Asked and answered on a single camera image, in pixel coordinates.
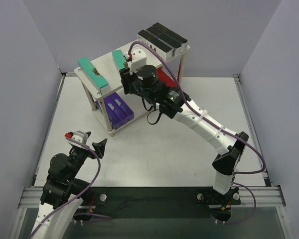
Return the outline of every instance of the purple box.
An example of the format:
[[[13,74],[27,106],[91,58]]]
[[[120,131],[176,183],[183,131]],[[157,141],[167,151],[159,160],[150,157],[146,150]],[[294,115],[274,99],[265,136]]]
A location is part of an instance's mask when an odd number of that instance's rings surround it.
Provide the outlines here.
[[[99,102],[95,101],[95,103],[99,107],[99,110],[102,112]],[[119,118],[116,117],[114,112],[110,109],[110,107],[107,106],[107,104],[105,104],[105,108],[106,108],[110,122],[113,125],[114,129],[118,129],[119,127],[121,127],[122,126],[121,121],[119,120]]]
[[[104,98],[104,103],[112,110],[116,117],[119,118],[122,125],[125,125],[128,122],[128,117],[124,114],[121,108],[115,104],[110,96]]]
[[[128,121],[131,121],[132,119],[134,119],[134,112],[123,101],[123,99],[119,96],[118,93],[114,92],[110,95],[110,97],[120,107],[120,109],[124,112],[124,114],[128,117]]]

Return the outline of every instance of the cable clip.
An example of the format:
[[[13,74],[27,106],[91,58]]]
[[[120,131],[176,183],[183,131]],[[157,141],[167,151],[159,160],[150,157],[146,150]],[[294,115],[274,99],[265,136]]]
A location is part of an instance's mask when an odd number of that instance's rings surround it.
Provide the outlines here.
[[[211,136],[211,138],[209,138],[209,139],[207,139],[206,141],[207,142],[209,142],[209,141],[211,141],[213,138],[215,138],[219,133],[220,133],[220,131],[223,129],[223,125],[221,125],[220,127],[219,127],[219,130],[217,130],[217,132],[213,135],[213,136]]]
[[[200,117],[197,118],[197,120],[189,127],[189,128],[194,128],[196,125],[199,124],[199,122],[204,118],[205,115],[208,114],[207,110],[203,110],[203,112],[201,113]]]

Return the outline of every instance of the shelf leg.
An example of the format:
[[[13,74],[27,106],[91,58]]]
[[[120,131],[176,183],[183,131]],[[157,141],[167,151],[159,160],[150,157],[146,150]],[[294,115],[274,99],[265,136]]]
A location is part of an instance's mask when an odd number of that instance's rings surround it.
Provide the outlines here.
[[[180,57],[178,76],[177,76],[177,80],[179,83],[181,83],[181,78],[183,77],[183,70],[184,70],[186,55],[187,55],[187,53],[181,55],[181,57]]]
[[[88,97],[88,100],[89,100],[89,102],[90,102],[90,105],[91,105],[91,107],[92,107],[92,110],[93,110],[93,111],[96,111],[98,108],[97,108],[97,106],[96,106],[96,104],[95,104],[95,102],[94,102],[94,99],[93,99],[91,93],[88,91],[88,89],[85,87],[85,85],[83,85],[83,88],[84,88],[84,91],[85,91],[85,93],[86,93],[86,96]]]
[[[108,133],[110,134],[111,137],[114,137],[114,130],[112,128],[108,113],[106,112],[104,101],[103,101],[103,99],[101,99],[98,102],[101,107],[102,115],[103,115],[107,130],[108,130]]]

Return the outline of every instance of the screw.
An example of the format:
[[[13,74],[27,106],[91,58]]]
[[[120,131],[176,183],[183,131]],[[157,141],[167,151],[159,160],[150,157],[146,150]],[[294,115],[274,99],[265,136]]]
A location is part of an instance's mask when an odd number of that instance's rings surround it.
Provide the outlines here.
[[[106,200],[107,197],[108,197],[108,196],[106,196],[106,194],[102,193],[102,194],[100,195],[100,200],[101,200],[102,202],[104,202],[104,201]]]
[[[197,194],[197,199],[200,201],[203,200],[204,199],[203,194],[202,193]]]
[[[238,193],[234,193],[234,195],[233,195],[233,199],[235,199],[235,200],[239,200],[239,194],[238,194]]]

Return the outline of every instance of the red object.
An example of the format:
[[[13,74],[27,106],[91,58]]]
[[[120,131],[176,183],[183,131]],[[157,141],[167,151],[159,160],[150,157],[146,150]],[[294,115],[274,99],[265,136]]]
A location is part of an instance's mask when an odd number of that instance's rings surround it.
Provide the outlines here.
[[[72,134],[70,134],[70,133],[66,133],[66,134],[65,134],[65,137],[66,137],[66,138],[71,138],[71,137],[72,137]]]
[[[177,84],[174,82],[174,80],[166,74],[162,68],[157,69],[157,76],[161,81],[164,81],[167,86],[177,87]]]

